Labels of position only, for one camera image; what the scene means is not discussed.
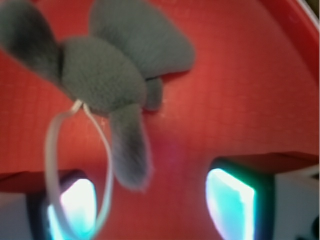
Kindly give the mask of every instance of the textured red plastic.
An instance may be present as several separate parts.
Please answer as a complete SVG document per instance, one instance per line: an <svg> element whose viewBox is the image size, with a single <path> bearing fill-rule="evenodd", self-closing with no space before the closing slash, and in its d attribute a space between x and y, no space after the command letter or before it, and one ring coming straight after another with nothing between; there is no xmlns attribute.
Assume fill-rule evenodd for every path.
<svg viewBox="0 0 320 240"><path fill-rule="evenodd" d="M143 113L154 165L149 188L134 193L116 182L110 217L97 239L220 239L205 202L206 174L215 157L319 152L319 79L314 60L294 44L303 40L305 51L319 52L319 36L314 44L289 34L286 28L294 23L283 24L274 18L278 12L268 10L301 11L297 7L272 8L262 0L151 2L192 41L196 64L190 72L166 75L161 110ZM91 3L37 5L63 40L87 34ZM317 40L310 27L299 29ZM0 172L42 171L49 122L72 102L3 52L0 101ZM98 119L110 137L108 120ZM84 170L101 199L106 154L83 112L63 124L58 157L61 169Z"/></svg>

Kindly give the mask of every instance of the gray fabric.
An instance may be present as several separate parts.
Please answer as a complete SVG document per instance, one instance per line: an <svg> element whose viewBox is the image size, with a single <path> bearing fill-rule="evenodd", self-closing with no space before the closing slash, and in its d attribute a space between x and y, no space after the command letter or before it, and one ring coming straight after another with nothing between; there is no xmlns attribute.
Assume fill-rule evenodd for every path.
<svg viewBox="0 0 320 240"><path fill-rule="evenodd" d="M29 1L0 4L0 46L30 70L59 84L58 44L45 18Z"/></svg>
<svg viewBox="0 0 320 240"><path fill-rule="evenodd" d="M149 111L157 111L161 107L163 97L163 84L160 77L149 78L146 84L146 102L144 108Z"/></svg>
<svg viewBox="0 0 320 240"><path fill-rule="evenodd" d="M115 175L126 188L142 190L152 167L141 108L161 106L158 76L191 68L194 51L144 1L97 0L90 22L95 36L73 37L58 45L28 0L7 0L0 3L0 47L71 99L110 118Z"/></svg>
<svg viewBox="0 0 320 240"><path fill-rule="evenodd" d="M151 161L145 145L141 107L131 104L109 115L114 173L128 189L143 189L150 177Z"/></svg>
<svg viewBox="0 0 320 240"><path fill-rule="evenodd" d="M145 80L114 46L95 37L70 38L62 46L62 84L72 95L106 114L145 104Z"/></svg>
<svg viewBox="0 0 320 240"><path fill-rule="evenodd" d="M145 0L96 0L89 31L121 49L145 79L189 70L195 61L188 39Z"/></svg>

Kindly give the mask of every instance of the elephant ear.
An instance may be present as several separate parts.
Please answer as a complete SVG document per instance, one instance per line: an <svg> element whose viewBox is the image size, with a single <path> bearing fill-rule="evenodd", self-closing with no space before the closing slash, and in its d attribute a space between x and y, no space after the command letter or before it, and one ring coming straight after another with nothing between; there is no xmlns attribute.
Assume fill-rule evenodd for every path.
<svg viewBox="0 0 320 240"><path fill-rule="evenodd" d="M0 47L31 71L59 83L59 46L46 19L30 1L0 3Z"/></svg>
<svg viewBox="0 0 320 240"><path fill-rule="evenodd" d="M195 61L189 40L145 0L95 0L89 32L120 49L145 79L187 71Z"/></svg>

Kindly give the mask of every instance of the cyan light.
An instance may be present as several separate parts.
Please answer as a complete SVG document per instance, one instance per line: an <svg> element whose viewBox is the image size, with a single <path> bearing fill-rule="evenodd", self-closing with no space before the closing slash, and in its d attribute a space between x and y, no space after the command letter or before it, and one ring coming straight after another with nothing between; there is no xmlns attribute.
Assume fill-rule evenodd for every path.
<svg viewBox="0 0 320 240"><path fill-rule="evenodd" d="M212 169L206 179L206 203L225 240L254 239L255 190L226 171Z"/></svg>
<svg viewBox="0 0 320 240"><path fill-rule="evenodd" d="M60 197L67 220L79 236L87 236L96 225L97 199L93 183L88 179L78 179ZM65 240L54 208L47 209L50 233L53 240Z"/></svg>

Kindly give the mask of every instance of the plush toy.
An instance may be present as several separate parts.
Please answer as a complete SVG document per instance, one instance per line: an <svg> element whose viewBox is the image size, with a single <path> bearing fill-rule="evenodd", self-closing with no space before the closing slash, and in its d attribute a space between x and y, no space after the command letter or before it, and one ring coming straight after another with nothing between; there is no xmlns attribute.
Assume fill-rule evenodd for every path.
<svg viewBox="0 0 320 240"><path fill-rule="evenodd" d="M124 187L141 190L151 172L142 108L159 109L160 76L189 70L194 49L145 0L96 0L89 32L58 43L28 0L0 3L2 49L109 118L115 176Z"/></svg>

